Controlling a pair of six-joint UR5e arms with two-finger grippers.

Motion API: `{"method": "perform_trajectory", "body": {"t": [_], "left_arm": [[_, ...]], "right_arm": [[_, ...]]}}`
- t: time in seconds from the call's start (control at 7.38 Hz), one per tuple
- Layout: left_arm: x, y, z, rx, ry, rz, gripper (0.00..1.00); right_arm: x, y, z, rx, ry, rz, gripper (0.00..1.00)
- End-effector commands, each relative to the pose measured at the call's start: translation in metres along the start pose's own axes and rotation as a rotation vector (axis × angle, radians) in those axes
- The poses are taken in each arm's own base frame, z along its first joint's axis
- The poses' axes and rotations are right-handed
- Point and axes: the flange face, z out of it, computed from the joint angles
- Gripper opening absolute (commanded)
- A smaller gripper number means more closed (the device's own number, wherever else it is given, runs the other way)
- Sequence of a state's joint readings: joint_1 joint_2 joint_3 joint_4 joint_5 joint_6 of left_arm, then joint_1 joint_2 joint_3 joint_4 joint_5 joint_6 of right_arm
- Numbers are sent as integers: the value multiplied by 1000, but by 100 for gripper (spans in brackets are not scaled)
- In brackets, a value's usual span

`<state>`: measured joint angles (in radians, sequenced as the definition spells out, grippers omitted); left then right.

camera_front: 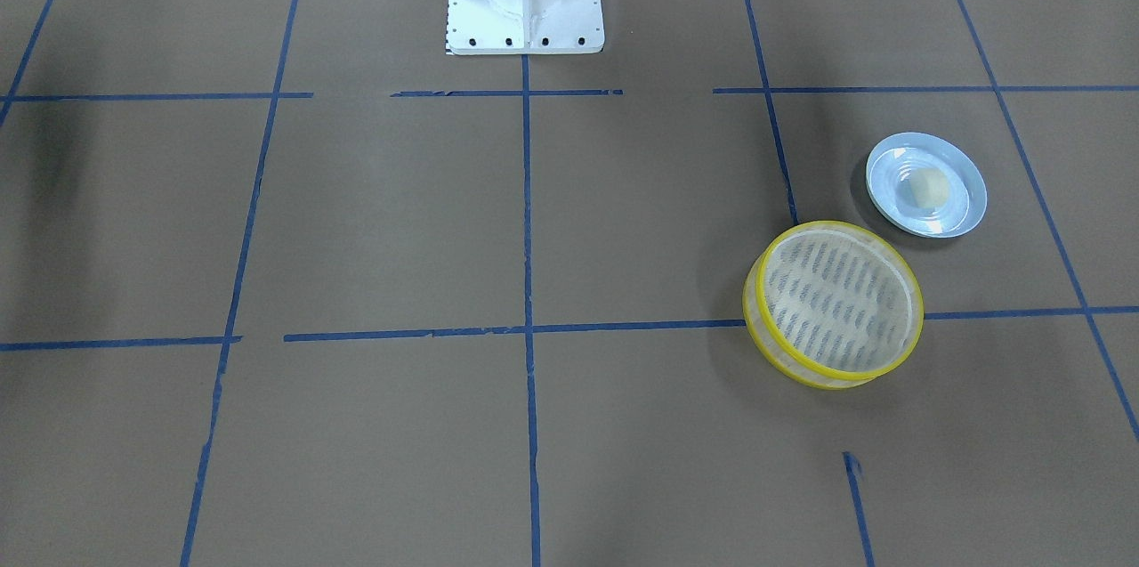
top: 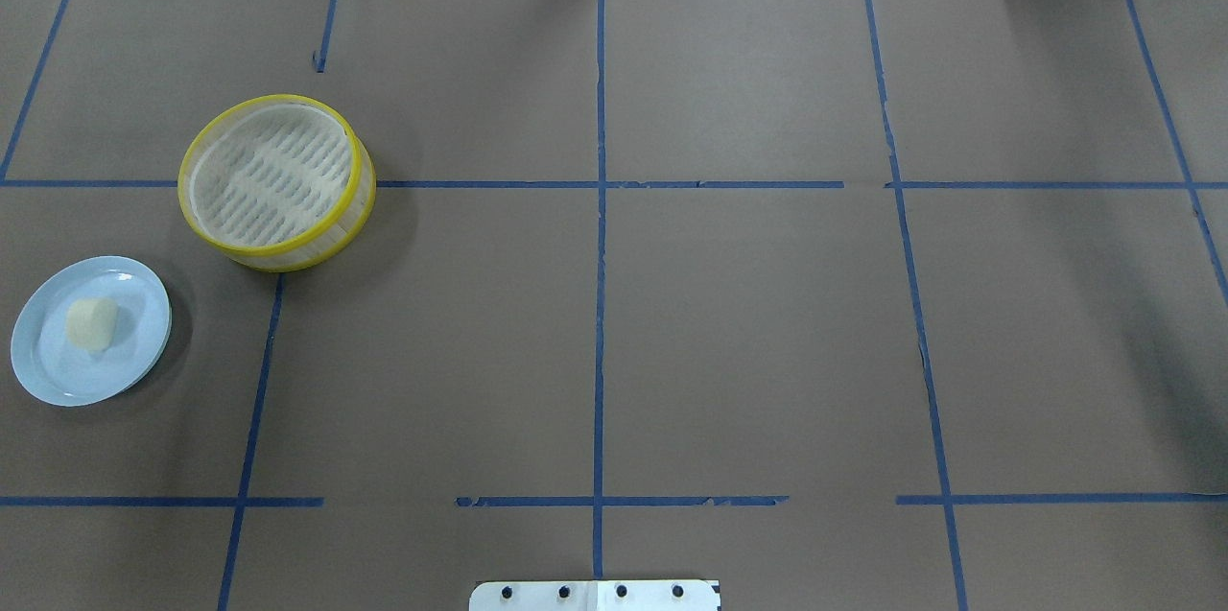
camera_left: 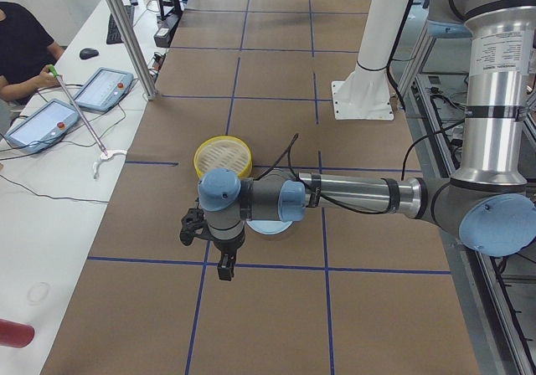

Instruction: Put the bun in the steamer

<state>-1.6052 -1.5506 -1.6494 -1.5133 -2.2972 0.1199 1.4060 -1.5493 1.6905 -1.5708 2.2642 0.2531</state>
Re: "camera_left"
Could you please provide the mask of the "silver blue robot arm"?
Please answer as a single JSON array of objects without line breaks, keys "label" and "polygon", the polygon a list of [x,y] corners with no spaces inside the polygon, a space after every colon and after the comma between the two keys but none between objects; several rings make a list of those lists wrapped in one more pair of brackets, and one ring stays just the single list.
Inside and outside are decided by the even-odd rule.
[{"label": "silver blue robot arm", "polygon": [[402,213],[433,223],[467,248],[509,256],[535,236],[535,207],[518,172],[525,84],[535,31],[535,0],[430,0],[429,22],[442,34],[472,36],[461,163],[447,179],[276,174],[241,179],[226,168],[198,182],[198,204],[183,217],[180,239],[211,241],[221,280],[234,275],[249,221],[301,220],[309,208]]}]

